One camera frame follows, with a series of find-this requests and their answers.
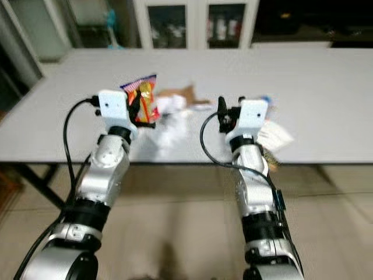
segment tabletop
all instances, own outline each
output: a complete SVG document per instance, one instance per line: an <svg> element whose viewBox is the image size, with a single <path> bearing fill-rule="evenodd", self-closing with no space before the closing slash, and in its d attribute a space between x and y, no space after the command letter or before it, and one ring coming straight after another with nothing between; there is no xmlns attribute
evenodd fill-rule
<svg viewBox="0 0 373 280"><path fill-rule="evenodd" d="M157 74L154 91L195 87L196 96L229 107L239 96L270 96L270 119L294 138L275 153L283 163L372 163L371 107L373 50L73 50L56 73L42 79L0 124L0 161L66 162L62 127L68 110L100 89ZM154 131L141 129L131 145L132 162L206 163L199 129L213 112L195 111L186 118L187 133L160 150ZM82 162L103 133L94 108L83 105L72 116L68 139L72 160ZM217 120L206 130L213 155L229 160Z"/></svg>

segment beige floor tile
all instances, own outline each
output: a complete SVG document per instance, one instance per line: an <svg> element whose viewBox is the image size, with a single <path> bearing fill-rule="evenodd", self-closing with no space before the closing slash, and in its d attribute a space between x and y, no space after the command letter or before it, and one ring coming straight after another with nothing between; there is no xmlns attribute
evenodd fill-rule
<svg viewBox="0 0 373 280"><path fill-rule="evenodd" d="M337 238L336 242L350 275L354 279L372 279L369 266L373 263L373 246L365 246L358 237Z"/></svg>
<svg viewBox="0 0 373 280"><path fill-rule="evenodd" d="M339 253L334 238L303 240L296 244L299 252L305 279L358 279L345 267L344 259Z"/></svg>
<svg viewBox="0 0 373 280"><path fill-rule="evenodd" d="M248 265L245 262L245 238L242 231L241 217L235 200L224 202L224 224L226 226L232 272L234 278L242 279Z"/></svg>
<svg viewBox="0 0 373 280"><path fill-rule="evenodd" d="M30 246L58 216L57 211L11 211L0 224L0 279L9 280Z"/></svg>
<svg viewBox="0 0 373 280"><path fill-rule="evenodd" d="M314 197L284 198L291 235L295 240L320 240L333 236L328 220Z"/></svg>
<svg viewBox="0 0 373 280"><path fill-rule="evenodd" d="M97 253L100 279L233 279L219 201L116 206Z"/></svg>
<svg viewBox="0 0 373 280"><path fill-rule="evenodd" d="M275 185L288 183L291 184L304 184L304 172L309 169L307 166L283 166L280 165L276 172L271 172L270 176Z"/></svg>
<svg viewBox="0 0 373 280"><path fill-rule="evenodd" d="M302 169L305 185L309 193L300 195L319 195L319 194L338 194L341 190L332 182L325 178L322 169L318 170L316 166L304 166Z"/></svg>
<svg viewBox="0 0 373 280"><path fill-rule="evenodd" d="M34 172L39 176L43 177L47 171L47 166L44 164L33 164L30 166ZM78 165L74 165L75 174L79 170ZM14 199L13 203L8 209L14 210L25 210L25 209L55 209L56 207L49 202L40 192L38 192L28 181L23 179L24 187ZM70 190L70 179L67 165L60 165L55 176L51 180L50 187L56 192L61 198L65 199Z"/></svg>
<svg viewBox="0 0 373 280"><path fill-rule="evenodd" d="M373 192L373 165L330 165L323 169L344 193Z"/></svg>
<svg viewBox="0 0 373 280"><path fill-rule="evenodd" d="M225 201L235 201L236 172L236 170L225 167L218 167L217 169L219 184L223 190Z"/></svg>
<svg viewBox="0 0 373 280"><path fill-rule="evenodd" d="M319 209L328 221L328 227L333 234L338 237L358 236L362 242L368 244L369 237L373 235L373 224L369 216L361 210L359 201L364 200L369 203L366 195L325 195L317 197Z"/></svg>
<svg viewBox="0 0 373 280"><path fill-rule="evenodd" d="M354 205L355 209L359 211L365 220L373 224L373 193L347 194L344 197L347 198L350 205Z"/></svg>
<svg viewBox="0 0 373 280"><path fill-rule="evenodd" d="M306 183L277 183L276 188L281 190L283 195L297 198L304 195L312 195L314 192Z"/></svg>
<svg viewBox="0 0 373 280"><path fill-rule="evenodd" d="M131 166L116 205L223 199L214 166Z"/></svg>

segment snack bag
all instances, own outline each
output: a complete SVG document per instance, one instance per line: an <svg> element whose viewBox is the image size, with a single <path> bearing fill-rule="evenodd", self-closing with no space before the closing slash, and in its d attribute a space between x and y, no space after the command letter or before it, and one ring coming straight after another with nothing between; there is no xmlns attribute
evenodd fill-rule
<svg viewBox="0 0 373 280"><path fill-rule="evenodd" d="M160 116L153 95L156 78L157 75L151 75L121 86L121 89L127 93L129 105L132 104L137 94L141 93L140 110L136 117L136 121L153 123Z"/></svg>

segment wire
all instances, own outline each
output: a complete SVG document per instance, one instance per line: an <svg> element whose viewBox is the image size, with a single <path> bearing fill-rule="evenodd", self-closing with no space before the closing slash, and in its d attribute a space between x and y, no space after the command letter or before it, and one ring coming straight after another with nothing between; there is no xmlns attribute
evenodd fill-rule
<svg viewBox="0 0 373 280"><path fill-rule="evenodd" d="M249 167L246 167L246 166L241 166L241 165L236 165L236 164L232 164L232 163L224 163L224 162L221 162L217 159L215 159L210 153L209 151L206 149L206 146L205 146L205 143L203 141L203 134L205 132L205 128L207 126L207 124L209 123L209 121L217 116L218 114L220 114L221 112L218 111L218 112L215 112L213 114L211 114L210 116L207 117L207 119L205 119L205 121L203 122L201 128L200 128L200 131L199 131L199 142L200 142L200 145L204 151L204 153L206 154L206 156L208 156L208 158L216 163L217 165L220 165L220 166L223 166L223 167L228 167L228 168L234 168L234 169L241 169L241 170L246 170L246 171L250 171L250 172L253 172L254 174L256 175L259 175L261 176L272 188L273 188L273 183L272 181L270 180L269 177L265 176L262 172L259 172L255 169L252 169L252 168L249 168Z"/></svg>
<svg viewBox="0 0 373 280"><path fill-rule="evenodd" d="M20 280L21 276L22 276L22 273L24 271L24 269L26 268L26 265L29 263L30 259L31 259L31 256L34 254L36 248L40 245L40 243L43 241L43 239L49 234L49 232L51 232L54 227L60 223L60 221L62 220L62 217L63 217L63 213L61 211L61 213L58 215L58 217L56 218L56 220L53 221L53 223L51 223L49 225L49 227L47 227L42 233L41 235L39 235L39 237L37 238L37 240L34 242L34 244L31 246L31 248L29 249L29 251L27 252L26 256L24 257L21 265L19 266L15 276L14 276L14 280Z"/></svg>
<svg viewBox="0 0 373 280"><path fill-rule="evenodd" d="M69 145L68 145L68 123L70 120L70 117L74 110L78 108L80 105L84 103L90 103L91 99L83 99L79 102L77 102L69 111L69 113L66 116L65 122L64 122L64 148L65 148L65 154L66 154L66 159L68 161L68 169L69 169L69 175L70 175L70 184L71 184L71 189L70 193L68 196L68 200L71 200L71 196L75 193L75 175L74 175L74 170L72 168L72 162L71 162L71 157L70 157L70 151L69 151Z"/></svg>
<svg viewBox="0 0 373 280"><path fill-rule="evenodd" d="M86 159L84 160L84 162L82 163L82 165L80 166L79 168L79 171L78 171L78 174L76 175L76 178L75 178L75 182L74 182L74 185L75 185L75 189L76 189L76 186L79 182L79 179L83 173L83 170L84 170L84 167L88 164L88 161L89 161L89 158L91 157L91 154L89 154ZM69 195L68 195L68 198L66 200L66 205L70 205L74 199L74 196L75 196L75 192L73 191L73 188L70 189L70 192L69 192Z"/></svg>
<svg viewBox="0 0 373 280"><path fill-rule="evenodd" d="M228 168L234 168L234 169L241 169L241 170L246 170L246 171L250 171L250 172L253 172L254 174L256 175L259 175L261 176L268 184L269 186L272 188L272 191L275 191L276 190L276 187L275 185L272 183L272 180L270 179L269 175L268 176L265 176L263 173L255 170L255 169L252 169L252 168L249 168L249 167L246 167L246 166L241 166L241 165L236 165L236 164L232 164L232 163L224 163L224 162L221 162L217 159L215 159L210 153L209 151L206 149L206 146L205 146L205 143L203 141L203 133L205 131L205 128L207 126L207 124L209 123L209 121L217 116L218 114L222 113L221 111L217 111L213 114L211 114L210 116L207 117L207 119L205 119L205 121L203 122L201 128L200 128L200 131L199 131L199 142L200 142L200 145L204 151L204 153L206 154L206 156L208 156L208 158L216 163L217 165L220 165L220 166L223 166L223 167L228 167ZM279 219L281 222L283 222L284 224L284 227L285 227L285 231L284 231L284 234L286 236L286 238L288 239L288 241L290 242L290 246L292 247L293 249L293 252L295 254L295 258L297 259L297 262L299 263L299 266L300 266L300 269L301 269L301 272L302 274L304 275L304 272L303 272L303 266L302 266L302 262L301 262L301 259L299 257L299 254L298 254L298 251L291 239L291 235L290 235L290 231L289 231L289 228L288 228L288 224L287 224L287 221L286 221L286 217L285 217L285 214L284 214L284 211L278 211L279 212Z"/></svg>
<svg viewBox="0 0 373 280"><path fill-rule="evenodd" d="M83 170L84 170L84 167L87 165L88 161L89 161L89 158L90 158L90 154L87 156L87 158L85 159L85 161L82 163L82 165L80 166L80 169L78 171L78 174L75 178L75 175L74 175L74 171L73 171L73 168L72 168L72 162L71 162L71 157L70 157L70 151L69 151L69 145L68 145L68 140L67 140L67 127L68 127L68 122L69 122L69 119L72 115L72 113L74 112L74 110L76 108L78 108L81 104L83 103L91 103L92 102L92 99L83 99L79 102L77 102L69 111L68 115L66 116L66 119L65 119L65 122L64 122L64 148L65 148L65 153L66 153L66 158L67 158L67 161L68 161L68 169L69 169L69 175L70 175L70 183L71 183L71 187L70 187L70 192L69 192L69 195L66 199L66 203L65 205L69 205L72 203L73 199L74 199L74 196L75 196L75 190L76 190L76 185L83 173ZM44 240L44 238L54 229L54 227L59 224L61 222L61 220L63 219L64 217L64 210L61 211L61 213L58 215L58 217L56 218L56 220L53 221L53 223L51 223L42 233L41 235L39 235L39 237L36 239L36 241L33 243L33 245L31 246L31 248L29 249L29 251L27 252L26 256L24 257L21 265L19 266L15 276L14 276L14 280L19 280L24 272L24 269L26 268L27 264L29 263L32 255L35 253L37 247L40 245L40 243Z"/></svg>

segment white paper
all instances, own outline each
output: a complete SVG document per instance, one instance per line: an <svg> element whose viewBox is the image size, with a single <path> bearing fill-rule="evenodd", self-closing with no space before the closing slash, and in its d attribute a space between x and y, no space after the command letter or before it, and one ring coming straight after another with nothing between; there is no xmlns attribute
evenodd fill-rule
<svg viewBox="0 0 373 280"><path fill-rule="evenodd" d="M160 114L172 114L184 109L186 106L185 97L177 94L157 98L157 108Z"/></svg>
<svg viewBox="0 0 373 280"><path fill-rule="evenodd" d="M187 131L187 117L189 110L179 111L162 117L157 122L157 128L148 135L158 146L158 154L167 156L170 148L177 145L182 138L186 138Z"/></svg>
<svg viewBox="0 0 373 280"><path fill-rule="evenodd" d="M266 120L258 134L258 142L271 152L292 143L294 138L281 126L273 121Z"/></svg>

